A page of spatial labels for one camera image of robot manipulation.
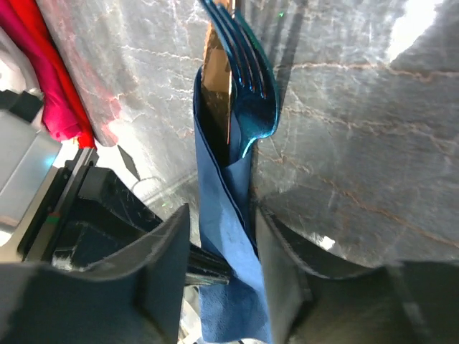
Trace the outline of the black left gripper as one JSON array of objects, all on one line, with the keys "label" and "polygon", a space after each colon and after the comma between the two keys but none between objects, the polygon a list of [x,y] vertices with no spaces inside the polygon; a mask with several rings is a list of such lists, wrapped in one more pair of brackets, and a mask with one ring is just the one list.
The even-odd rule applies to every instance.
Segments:
[{"label": "black left gripper", "polygon": [[89,265],[154,230],[155,215],[109,168],[88,166],[53,251],[53,265]]}]

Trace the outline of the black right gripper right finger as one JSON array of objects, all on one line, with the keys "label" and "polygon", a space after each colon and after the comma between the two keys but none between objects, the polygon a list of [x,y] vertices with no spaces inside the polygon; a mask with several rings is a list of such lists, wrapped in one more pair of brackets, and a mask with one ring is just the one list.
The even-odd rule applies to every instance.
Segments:
[{"label": "black right gripper right finger", "polygon": [[275,343],[456,343],[458,263],[346,261],[256,211]]}]

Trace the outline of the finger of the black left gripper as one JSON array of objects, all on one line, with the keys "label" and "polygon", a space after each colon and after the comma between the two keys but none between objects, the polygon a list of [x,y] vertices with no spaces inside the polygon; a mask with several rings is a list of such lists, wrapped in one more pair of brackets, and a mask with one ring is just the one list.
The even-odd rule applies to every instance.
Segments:
[{"label": "finger of the black left gripper", "polygon": [[186,286],[210,286],[210,285],[227,285],[230,280],[230,273],[216,272],[211,270],[189,269],[185,276]]},{"label": "finger of the black left gripper", "polygon": [[197,270],[230,272],[231,267],[224,258],[205,251],[195,244],[190,244],[187,272],[194,272]]}]

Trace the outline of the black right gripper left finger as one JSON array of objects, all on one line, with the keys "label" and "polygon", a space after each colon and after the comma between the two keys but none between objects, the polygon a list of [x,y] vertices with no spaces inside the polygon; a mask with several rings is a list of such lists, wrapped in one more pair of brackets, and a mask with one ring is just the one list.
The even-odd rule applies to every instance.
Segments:
[{"label": "black right gripper left finger", "polygon": [[189,207],[82,271],[1,266],[3,343],[175,343],[189,256]]}]

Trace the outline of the blue paper napkin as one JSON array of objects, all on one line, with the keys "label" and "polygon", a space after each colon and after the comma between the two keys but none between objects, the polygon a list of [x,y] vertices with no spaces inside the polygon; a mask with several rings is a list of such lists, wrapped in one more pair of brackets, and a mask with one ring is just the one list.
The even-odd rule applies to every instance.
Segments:
[{"label": "blue paper napkin", "polygon": [[193,116],[202,248],[224,258],[232,270],[228,284],[199,289],[203,339],[272,343],[262,267],[250,226],[252,156],[219,164],[218,130],[203,99],[200,72],[194,79]]}]

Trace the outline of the blue metallic fork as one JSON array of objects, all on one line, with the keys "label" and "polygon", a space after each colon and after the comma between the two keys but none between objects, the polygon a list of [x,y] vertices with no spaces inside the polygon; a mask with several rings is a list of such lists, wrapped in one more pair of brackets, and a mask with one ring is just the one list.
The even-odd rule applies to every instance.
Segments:
[{"label": "blue metallic fork", "polygon": [[280,95],[272,66],[261,43],[236,10],[202,1],[222,43],[232,72],[235,97],[232,106],[240,127],[237,156],[244,158],[256,140],[271,136],[280,119]]}]

